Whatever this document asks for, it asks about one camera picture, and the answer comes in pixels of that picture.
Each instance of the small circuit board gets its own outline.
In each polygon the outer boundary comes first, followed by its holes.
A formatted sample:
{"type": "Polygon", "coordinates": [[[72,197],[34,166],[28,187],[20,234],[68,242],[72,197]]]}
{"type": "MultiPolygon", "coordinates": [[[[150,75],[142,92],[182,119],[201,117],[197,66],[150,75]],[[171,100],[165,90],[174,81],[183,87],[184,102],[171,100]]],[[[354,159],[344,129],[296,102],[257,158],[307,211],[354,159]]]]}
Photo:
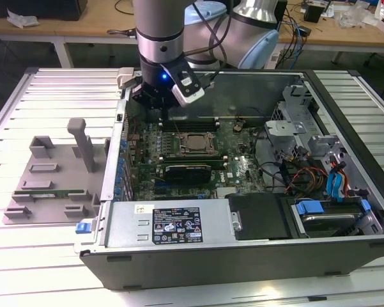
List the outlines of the small circuit board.
{"type": "Polygon", "coordinates": [[[210,199],[264,192],[253,160],[253,136],[250,129],[233,130],[235,123],[219,120],[209,132],[185,132],[183,127],[166,132],[157,123],[130,126],[133,200],[210,199]]]}

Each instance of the warning label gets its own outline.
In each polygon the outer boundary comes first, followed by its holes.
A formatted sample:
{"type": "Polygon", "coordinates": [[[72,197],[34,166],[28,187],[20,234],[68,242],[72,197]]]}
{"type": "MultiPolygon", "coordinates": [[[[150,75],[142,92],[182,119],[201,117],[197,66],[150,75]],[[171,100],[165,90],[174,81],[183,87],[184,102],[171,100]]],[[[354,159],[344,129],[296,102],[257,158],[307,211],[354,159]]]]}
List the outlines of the warning label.
{"type": "Polygon", "coordinates": [[[153,210],[155,244],[203,242],[199,208],[169,208],[153,210]]]}

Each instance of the robotic arm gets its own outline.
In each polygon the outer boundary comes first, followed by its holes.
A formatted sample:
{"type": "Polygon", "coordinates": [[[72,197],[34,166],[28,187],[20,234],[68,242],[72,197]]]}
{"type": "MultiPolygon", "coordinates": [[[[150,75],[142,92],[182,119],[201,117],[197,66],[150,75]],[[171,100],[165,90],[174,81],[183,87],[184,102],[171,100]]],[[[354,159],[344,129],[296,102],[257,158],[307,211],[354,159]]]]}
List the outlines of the robotic arm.
{"type": "MultiPolygon", "coordinates": [[[[198,2],[197,7],[217,38],[227,31],[231,18],[230,30],[221,46],[229,64],[238,68],[261,68],[278,40],[278,32],[274,30],[277,1],[243,0],[230,17],[221,3],[198,2]]],[[[207,24],[190,6],[194,2],[134,0],[142,83],[134,89],[132,98],[149,109],[165,111],[177,105],[186,107],[201,98],[204,90],[189,63],[205,68],[202,64],[224,61],[220,46],[185,57],[183,50],[204,49],[215,43],[207,24]]]]}
{"type": "Polygon", "coordinates": [[[134,99],[146,107],[167,109],[175,106],[176,101],[185,107],[204,95],[199,79],[183,55],[185,8],[193,2],[134,1],[143,78],[134,99]]]}

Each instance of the motherboard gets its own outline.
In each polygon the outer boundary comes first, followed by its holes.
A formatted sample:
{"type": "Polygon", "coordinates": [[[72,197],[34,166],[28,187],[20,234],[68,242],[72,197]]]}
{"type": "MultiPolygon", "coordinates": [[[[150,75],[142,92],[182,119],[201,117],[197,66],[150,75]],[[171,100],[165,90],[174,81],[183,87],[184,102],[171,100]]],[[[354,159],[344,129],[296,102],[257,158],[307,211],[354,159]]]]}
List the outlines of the motherboard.
{"type": "MultiPolygon", "coordinates": [[[[254,130],[234,119],[130,122],[120,159],[127,161],[132,200],[213,199],[264,192],[252,154],[254,130]]],[[[117,179],[114,200],[125,201],[124,180],[117,179]]]]}

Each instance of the blue latch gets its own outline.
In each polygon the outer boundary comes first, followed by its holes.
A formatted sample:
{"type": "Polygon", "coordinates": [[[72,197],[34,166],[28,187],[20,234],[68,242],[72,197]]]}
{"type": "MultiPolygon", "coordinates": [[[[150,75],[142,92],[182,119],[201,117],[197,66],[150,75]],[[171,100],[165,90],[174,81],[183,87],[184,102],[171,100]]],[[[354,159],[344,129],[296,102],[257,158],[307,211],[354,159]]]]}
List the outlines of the blue latch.
{"type": "Polygon", "coordinates": [[[369,204],[369,202],[367,200],[361,200],[360,204],[362,205],[362,208],[364,208],[365,212],[371,210],[371,205],[369,204]]]}
{"type": "Polygon", "coordinates": [[[91,223],[77,223],[75,227],[75,233],[77,235],[82,235],[83,233],[91,233],[91,223]]]}
{"type": "Polygon", "coordinates": [[[318,200],[303,200],[296,204],[296,209],[300,215],[312,213],[324,213],[324,208],[318,200]]]}

